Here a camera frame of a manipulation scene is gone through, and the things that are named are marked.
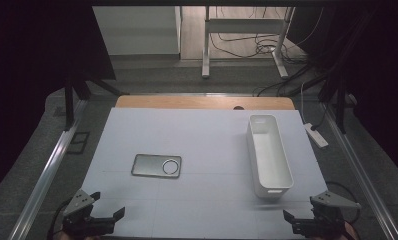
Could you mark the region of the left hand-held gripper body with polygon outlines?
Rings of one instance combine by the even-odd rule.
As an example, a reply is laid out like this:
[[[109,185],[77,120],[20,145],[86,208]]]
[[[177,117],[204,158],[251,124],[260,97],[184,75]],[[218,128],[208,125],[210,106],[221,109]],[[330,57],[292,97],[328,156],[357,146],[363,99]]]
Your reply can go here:
[[[95,218],[91,216],[95,202],[90,198],[90,194],[82,189],[78,190],[64,210],[63,232],[78,238],[113,233],[116,223],[113,217]]]

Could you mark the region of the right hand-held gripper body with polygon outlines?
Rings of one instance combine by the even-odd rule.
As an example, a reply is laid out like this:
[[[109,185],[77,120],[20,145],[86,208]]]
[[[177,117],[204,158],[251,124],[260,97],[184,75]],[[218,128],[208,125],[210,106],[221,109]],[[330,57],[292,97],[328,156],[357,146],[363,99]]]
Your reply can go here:
[[[306,238],[352,238],[345,230],[346,220],[342,215],[342,208],[360,210],[361,205],[328,190],[312,196],[317,203],[311,209],[314,217],[312,219],[295,218],[292,226],[294,234]]]

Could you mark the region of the black stand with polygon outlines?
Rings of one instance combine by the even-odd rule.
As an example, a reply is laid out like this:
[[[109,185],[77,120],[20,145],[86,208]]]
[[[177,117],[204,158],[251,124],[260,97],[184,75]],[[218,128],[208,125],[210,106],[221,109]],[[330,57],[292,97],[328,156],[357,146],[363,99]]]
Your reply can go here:
[[[65,91],[65,116],[66,125],[64,130],[69,131],[70,128],[75,124],[75,111],[74,111],[74,101],[73,93],[76,93],[80,100],[89,100],[91,96],[91,91],[87,85],[90,81],[100,88],[110,92],[115,96],[128,95],[128,92],[123,92],[117,88],[106,83],[104,80],[95,78],[89,74],[76,74],[75,76],[70,76],[65,80],[64,91]]]
[[[346,97],[346,83],[342,78],[329,78],[318,94],[318,99],[324,103],[329,103],[332,98],[335,98],[335,124],[342,134],[346,133],[344,126],[345,108],[347,107]]]

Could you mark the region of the white cabinet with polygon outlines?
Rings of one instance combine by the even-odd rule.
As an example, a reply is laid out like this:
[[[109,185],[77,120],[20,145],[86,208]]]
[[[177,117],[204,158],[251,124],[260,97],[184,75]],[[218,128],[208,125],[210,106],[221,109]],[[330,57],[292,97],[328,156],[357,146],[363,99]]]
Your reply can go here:
[[[181,8],[94,7],[110,55],[178,55]]]

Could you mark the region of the black curtain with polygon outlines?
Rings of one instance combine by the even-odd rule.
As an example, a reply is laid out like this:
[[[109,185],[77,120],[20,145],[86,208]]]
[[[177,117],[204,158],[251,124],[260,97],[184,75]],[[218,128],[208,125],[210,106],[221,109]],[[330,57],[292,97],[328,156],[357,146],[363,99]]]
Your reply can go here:
[[[357,100],[354,114],[398,168],[398,0],[324,0],[300,6],[295,33],[311,60],[329,71],[319,99],[344,90]]]
[[[46,98],[77,77],[115,77],[93,6],[0,0],[0,183],[37,128]]]

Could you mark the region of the person's left hand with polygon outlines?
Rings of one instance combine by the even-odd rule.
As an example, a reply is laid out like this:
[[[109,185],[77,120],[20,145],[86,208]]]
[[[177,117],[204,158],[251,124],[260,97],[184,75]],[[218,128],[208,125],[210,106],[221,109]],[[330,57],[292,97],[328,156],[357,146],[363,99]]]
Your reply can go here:
[[[68,235],[65,232],[60,232],[56,237],[56,240],[101,240],[100,236],[86,236],[83,239]]]

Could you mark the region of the wooden table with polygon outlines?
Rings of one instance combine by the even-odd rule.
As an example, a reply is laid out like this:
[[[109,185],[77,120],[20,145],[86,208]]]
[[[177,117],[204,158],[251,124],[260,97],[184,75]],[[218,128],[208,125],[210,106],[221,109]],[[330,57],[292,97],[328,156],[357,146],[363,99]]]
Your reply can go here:
[[[118,98],[117,108],[294,110],[285,97],[166,96],[126,95]]]

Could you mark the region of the phone case with round cutout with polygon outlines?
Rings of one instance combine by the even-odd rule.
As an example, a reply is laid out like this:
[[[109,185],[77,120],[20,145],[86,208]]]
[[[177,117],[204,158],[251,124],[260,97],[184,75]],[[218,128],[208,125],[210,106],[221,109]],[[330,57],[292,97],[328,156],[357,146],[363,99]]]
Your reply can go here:
[[[137,154],[131,174],[142,177],[178,178],[181,165],[180,156]]]

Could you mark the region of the white plastic bin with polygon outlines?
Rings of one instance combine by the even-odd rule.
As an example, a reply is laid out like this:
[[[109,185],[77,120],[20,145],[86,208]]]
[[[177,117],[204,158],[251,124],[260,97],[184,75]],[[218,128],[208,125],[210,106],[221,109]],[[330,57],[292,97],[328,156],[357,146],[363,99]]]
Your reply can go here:
[[[276,117],[251,115],[246,138],[255,194],[265,199],[281,198],[294,180]]]

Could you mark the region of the aluminium rail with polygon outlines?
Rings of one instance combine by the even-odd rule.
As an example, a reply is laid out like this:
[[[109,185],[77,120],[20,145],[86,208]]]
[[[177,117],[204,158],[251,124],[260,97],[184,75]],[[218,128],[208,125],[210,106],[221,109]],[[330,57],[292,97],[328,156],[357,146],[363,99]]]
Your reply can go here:
[[[321,107],[326,112],[325,116],[328,124],[330,125],[340,147],[346,155],[350,168],[354,173],[363,194],[365,195],[369,206],[371,207],[375,217],[384,232],[387,240],[398,240],[398,227],[382,200],[381,196],[374,187],[371,179],[366,173],[364,166],[361,164],[360,158],[356,154],[351,142],[346,134],[342,133],[335,122],[335,115],[333,111],[326,107],[324,104]]]
[[[83,112],[88,104],[87,100],[79,100],[74,110],[74,120],[72,125],[64,130],[51,155],[46,162],[46,165],[39,176],[36,185],[31,192],[18,220],[16,221],[7,240],[25,240],[31,226],[37,216],[40,207],[46,197],[46,194],[54,180],[54,177],[59,169],[64,155],[70,145],[70,142],[76,132],[76,129],[81,121]]]

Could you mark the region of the pale blue board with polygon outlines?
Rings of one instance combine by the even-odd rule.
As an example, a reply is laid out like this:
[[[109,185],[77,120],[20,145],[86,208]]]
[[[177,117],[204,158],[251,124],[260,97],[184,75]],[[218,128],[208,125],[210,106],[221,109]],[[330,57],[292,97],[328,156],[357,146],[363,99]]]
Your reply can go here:
[[[82,184],[100,192],[92,211],[122,207],[117,237],[291,239],[286,210],[310,219],[310,197],[326,189],[296,110],[275,112],[294,185],[279,200],[254,193],[247,147],[251,110],[114,108]],[[182,158],[178,178],[131,174],[137,154]]]

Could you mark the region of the white desk frame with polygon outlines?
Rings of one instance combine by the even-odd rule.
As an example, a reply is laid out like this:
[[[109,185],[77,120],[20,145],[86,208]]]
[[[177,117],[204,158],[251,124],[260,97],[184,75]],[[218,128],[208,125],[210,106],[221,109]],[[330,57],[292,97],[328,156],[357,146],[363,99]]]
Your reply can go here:
[[[282,46],[286,38],[290,21],[292,19],[293,7],[288,7],[283,19],[223,19],[210,18],[210,7],[205,8],[205,39],[202,54],[202,77],[210,76],[210,52],[209,42],[213,33],[228,34],[276,34],[278,40],[276,46],[271,49],[271,54],[278,72],[282,79],[288,77],[282,60]]]

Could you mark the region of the person's right hand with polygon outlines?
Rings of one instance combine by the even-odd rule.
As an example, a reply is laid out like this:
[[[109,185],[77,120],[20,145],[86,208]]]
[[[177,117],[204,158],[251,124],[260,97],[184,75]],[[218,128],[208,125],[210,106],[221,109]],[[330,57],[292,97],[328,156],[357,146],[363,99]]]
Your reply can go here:
[[[348,222],[345,223],[345,230],[348,232],[348,234],[353,238],[353,240],[359,240],[359,237],[355,231],[355,229],[353,228],[353,226],[351,224],[349,224]],[[343,235],[341,240],[348,240],[348,238]]]

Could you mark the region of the white power strip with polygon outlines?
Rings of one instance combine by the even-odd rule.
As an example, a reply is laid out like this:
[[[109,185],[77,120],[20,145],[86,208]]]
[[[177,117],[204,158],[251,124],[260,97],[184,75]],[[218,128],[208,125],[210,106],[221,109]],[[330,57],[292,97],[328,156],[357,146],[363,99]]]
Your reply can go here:
[[[312,130],[311,123],[306,123],[304,125],[304,128],[305,128],[308,136],[314,141],[314,143],[319,148],[324,148],[324,147],[328,146],[328,142],[325,140],[325,138],[317,130]]]

